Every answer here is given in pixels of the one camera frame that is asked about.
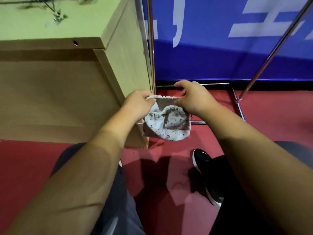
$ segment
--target wooden cabinet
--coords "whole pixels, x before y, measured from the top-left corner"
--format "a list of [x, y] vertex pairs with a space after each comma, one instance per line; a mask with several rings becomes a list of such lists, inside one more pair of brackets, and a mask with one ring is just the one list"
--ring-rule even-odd
[[[0, 139], [85, 142], [152, 89], [141, 0], [57, 0], [59, 25], [27, 5], [0, 2]], [[126, 146], [147, 143], [135, 125]]]

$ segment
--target white shoe sole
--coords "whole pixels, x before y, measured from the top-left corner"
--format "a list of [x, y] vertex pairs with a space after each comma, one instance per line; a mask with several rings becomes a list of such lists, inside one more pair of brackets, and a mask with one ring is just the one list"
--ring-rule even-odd
[[[194, 167], [197, 169], [197, 171], [201, 173], [200, 169], [198, 168], [198, 166], [197, 166], [197, 164], [196, 164], [194, 152], [195, 152], [195, 151], [193, 151], [193, 164], [194, 164]], [[216, 202], [215, 199], [212, 198], [212, 196], [210, 195], [210, 193], [209, 193], [207, 187], [205, 186], [205, 184], [204, 184], [204, 187], [205, 187], [205, 192], [207, 193], [207, 197], [208, 197], [210, 203], [213, 204], [213, 205], [215, 205], [215, 206], [221, 207], [222, 204]]]

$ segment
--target person's right arm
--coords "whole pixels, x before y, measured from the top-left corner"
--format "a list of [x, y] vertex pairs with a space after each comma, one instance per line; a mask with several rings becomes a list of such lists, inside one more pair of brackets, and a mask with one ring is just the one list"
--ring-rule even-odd
[[177, 105], [216, 136], [250, 201], [277, 232], [313, 234], [313, 170], [219, 104], [199, 83], [182, 80]]

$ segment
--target drawstring bag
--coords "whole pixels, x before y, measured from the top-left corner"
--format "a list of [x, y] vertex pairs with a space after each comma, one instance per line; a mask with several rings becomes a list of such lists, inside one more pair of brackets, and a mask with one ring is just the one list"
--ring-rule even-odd
[[145, 117], [143, 135], [162, 138], [167, 141], [179, 141], [190, 134], [190, 114], [174, 101], [180, 97], [152, 95], [156, 102]]

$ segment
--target person's left arm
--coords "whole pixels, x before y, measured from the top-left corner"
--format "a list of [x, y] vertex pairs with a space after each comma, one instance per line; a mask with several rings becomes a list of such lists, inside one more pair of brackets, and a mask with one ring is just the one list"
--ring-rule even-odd
[[136, 90], [121, 109], [21, 210], [6, 234], [90, 234], [110, 192], [120, 154], [135, 122], [154, 104]]

